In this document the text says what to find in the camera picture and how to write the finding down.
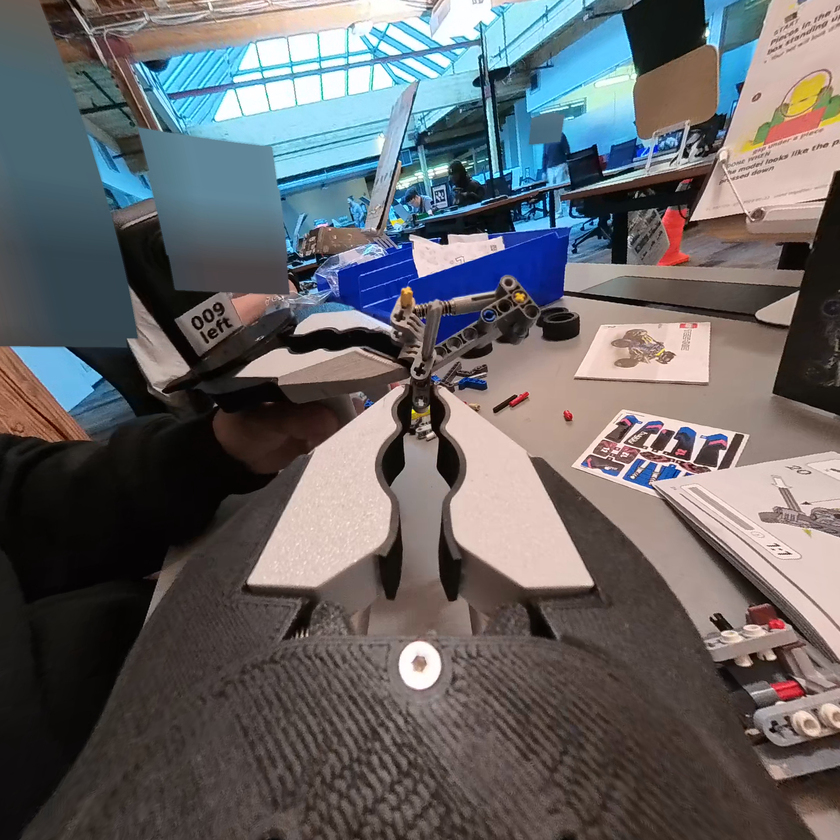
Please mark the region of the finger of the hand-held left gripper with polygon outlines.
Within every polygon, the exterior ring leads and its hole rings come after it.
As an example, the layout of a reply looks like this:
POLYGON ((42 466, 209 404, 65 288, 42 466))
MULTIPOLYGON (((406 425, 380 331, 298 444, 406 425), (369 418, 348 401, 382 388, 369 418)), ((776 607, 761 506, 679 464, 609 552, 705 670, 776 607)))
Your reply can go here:
POLYGON ((363 312, 317 312, 287 336, 289 350, 400 350, 392 329, 363 312))
POLYGON ((388 356, 364 348, 293 353, 278 348, 253 360, 233 377, 277 385, 293 403, 314 403, 335 396, 368 393, 409 378, 410 371, 388 356))

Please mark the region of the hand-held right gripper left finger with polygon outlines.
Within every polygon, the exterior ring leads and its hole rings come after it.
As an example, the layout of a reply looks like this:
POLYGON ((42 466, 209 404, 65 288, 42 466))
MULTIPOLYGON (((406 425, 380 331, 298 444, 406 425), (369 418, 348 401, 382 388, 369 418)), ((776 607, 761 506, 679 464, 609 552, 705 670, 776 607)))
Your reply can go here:
POLYGON ((316 448, 253 570, 262 595, 330 602, 348 614, 396 598, 403 571, 399 502, 405 388, 389 391, 316 448))

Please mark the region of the person's left hand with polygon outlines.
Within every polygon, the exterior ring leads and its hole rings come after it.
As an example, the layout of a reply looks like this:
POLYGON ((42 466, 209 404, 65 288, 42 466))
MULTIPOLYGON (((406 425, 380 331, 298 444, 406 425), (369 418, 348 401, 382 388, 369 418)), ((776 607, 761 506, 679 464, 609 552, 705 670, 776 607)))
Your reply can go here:
POLYGON ((219 410, 212 420, 222 450, 259 475, 280 472, 339 428, 335 412, 318 403, 263 403, 236 413, 219 410))

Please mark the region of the dark flat cardboard box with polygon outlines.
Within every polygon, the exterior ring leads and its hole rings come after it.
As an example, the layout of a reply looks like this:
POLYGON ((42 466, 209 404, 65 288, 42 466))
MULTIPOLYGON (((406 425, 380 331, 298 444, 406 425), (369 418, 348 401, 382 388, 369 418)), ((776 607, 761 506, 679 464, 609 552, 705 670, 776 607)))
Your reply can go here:
POLYGON ((357 227, 314 227, 301 237, 297 253, 302 258, 336 256, 345 251, 375 242, 378 234, 373 230, 357 227))

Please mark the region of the white paper bag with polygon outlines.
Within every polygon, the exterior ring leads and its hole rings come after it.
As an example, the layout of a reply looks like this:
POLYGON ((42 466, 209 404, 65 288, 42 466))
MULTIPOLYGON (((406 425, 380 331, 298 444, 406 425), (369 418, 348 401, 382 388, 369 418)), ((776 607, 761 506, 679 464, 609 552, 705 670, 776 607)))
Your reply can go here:
POLYGON ((505 241, 503 237, 491 238, 487 233, 449 234, 446 248, 455 262, 466 263, 500 253, 505 249, 505 241))
POLYGON ((449 246, 441 245, 431 239, 411 236, 413 262, 418 277, 428 277, 455 266, 464 265, 469 258, 458 249, 449 251, 449 246))

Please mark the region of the person's left forearm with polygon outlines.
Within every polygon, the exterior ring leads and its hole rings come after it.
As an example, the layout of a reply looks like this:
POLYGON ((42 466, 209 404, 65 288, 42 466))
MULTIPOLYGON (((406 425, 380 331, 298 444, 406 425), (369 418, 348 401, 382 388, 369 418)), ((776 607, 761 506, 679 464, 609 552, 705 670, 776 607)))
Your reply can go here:
POLYGON ((210 416, 149 416, 105 443, 2 435, 2 604, 139 580, 200 535, 220 504, 264 487, 210 416))

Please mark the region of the brown cardboard sign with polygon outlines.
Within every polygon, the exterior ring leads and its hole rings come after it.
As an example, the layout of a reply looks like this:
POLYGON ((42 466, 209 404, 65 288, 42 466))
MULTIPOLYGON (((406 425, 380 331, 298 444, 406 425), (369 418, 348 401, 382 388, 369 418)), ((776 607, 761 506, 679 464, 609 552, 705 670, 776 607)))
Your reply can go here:
POLYGON ((640 140, 688 121, 703 123, 718 111, 719 56, 704 45, 637 77, 633 89, 635 127, 640 140))

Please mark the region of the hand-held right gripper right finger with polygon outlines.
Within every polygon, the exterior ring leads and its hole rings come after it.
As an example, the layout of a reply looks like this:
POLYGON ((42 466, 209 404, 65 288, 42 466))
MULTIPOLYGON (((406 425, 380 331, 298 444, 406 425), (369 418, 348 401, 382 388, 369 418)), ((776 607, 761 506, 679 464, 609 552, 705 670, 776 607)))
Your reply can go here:
POLYGON ((498 607, 590 595, 591 573, 526 449, 448 391, 438 393, 438 573, 472 632, 498 607))

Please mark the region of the grey lego suspension assembly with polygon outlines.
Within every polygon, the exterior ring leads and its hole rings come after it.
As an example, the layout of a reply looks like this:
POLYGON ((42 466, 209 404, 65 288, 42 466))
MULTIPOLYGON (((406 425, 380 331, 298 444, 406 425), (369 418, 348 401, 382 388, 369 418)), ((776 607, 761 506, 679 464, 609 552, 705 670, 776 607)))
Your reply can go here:
POLYGON ((413 290, 401 290, 390 323, 402 345, 400 361, 408 366, 413 409, 422 413, 432 402, 432 377, 449 361, 497 340, 520 343, 536 323, 540 308, 513 276, 500 279, 495 290, 417 303, 413 290), (467 325, 449 338, 439 337, 444 318, 469 316, 467 325))

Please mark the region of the clear plastic bag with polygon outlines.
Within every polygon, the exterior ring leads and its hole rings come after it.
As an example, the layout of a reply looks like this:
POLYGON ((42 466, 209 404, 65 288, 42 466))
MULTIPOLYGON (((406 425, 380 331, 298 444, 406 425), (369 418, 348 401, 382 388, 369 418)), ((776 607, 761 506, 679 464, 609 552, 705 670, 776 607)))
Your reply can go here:
POLYGON ((289 291, 272 297, 270 302, 274 304, 280 299, 302 299, 302 303, 289 304, 292 308, 341 303, 340 280, 343 276, 350 277, 351 269, 361 268, 397 250, 397 246, 385 247, 381 242, 374 242, 351 248, 338 255, 304 261, 289 270, 289 291))

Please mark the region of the wooden office desk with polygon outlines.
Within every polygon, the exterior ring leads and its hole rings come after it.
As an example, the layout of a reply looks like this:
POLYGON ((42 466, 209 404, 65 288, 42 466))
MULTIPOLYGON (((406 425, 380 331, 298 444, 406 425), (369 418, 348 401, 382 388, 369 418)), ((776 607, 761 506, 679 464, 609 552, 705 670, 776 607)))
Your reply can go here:
POLYGON ((639 171, 562 193, 564 201, 591 204, 594 216, 612 217, 612 263, 627 263, 628 215, 631 212, 654 209, 664 211, 669 207, 687 207, 697 203, 715 159, 678 167, 660 166, 656 170, 639 171))

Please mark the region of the orange traffic cone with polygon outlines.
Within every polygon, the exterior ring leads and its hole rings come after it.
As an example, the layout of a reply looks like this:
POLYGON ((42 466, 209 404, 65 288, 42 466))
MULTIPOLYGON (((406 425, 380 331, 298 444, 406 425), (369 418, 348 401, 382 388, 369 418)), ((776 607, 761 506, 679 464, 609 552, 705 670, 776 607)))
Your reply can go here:
POLYGON ((681 248, 686 227, 684 214, 676 207, 669 207, 663 215, 662 222, 668 237, 668 246, 658 261, 658 266, 672 267, 686 264, 690 261, 690 256, 681 248))

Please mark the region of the wooden panel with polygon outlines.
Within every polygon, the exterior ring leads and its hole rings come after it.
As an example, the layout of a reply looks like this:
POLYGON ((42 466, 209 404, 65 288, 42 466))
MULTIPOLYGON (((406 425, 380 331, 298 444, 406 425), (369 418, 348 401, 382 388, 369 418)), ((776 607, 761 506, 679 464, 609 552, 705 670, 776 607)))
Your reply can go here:
POLYGON ((49 443, 89 441, 89 435, 20 357, 1 348, 1 433, 49 443))

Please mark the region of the black office chair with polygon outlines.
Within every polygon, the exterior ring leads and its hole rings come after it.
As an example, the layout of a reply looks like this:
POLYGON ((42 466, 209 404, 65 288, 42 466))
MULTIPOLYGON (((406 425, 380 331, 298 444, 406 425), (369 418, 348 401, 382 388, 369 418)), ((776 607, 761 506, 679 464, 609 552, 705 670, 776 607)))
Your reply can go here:
POLYGON ((570 195, 573 191, 592 186, 603 178, 601 156, 596 144, 576 152, 571 152, 567 158, 569 173, 569 187, 563 194, 563 200, 570 205, 570 215, 585 219, 584 202, 573 201, 570 195))

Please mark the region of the lego sticker sheet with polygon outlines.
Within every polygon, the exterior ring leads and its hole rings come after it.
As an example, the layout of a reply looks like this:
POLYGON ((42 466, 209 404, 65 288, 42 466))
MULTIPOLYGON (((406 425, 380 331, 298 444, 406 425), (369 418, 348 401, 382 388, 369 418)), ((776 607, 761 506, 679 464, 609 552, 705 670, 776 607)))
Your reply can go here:
POLYGON ((749 435, 661 413, 618 411, 593 436, 572 469, 656 496, 667 480, 735 467, 749 435))

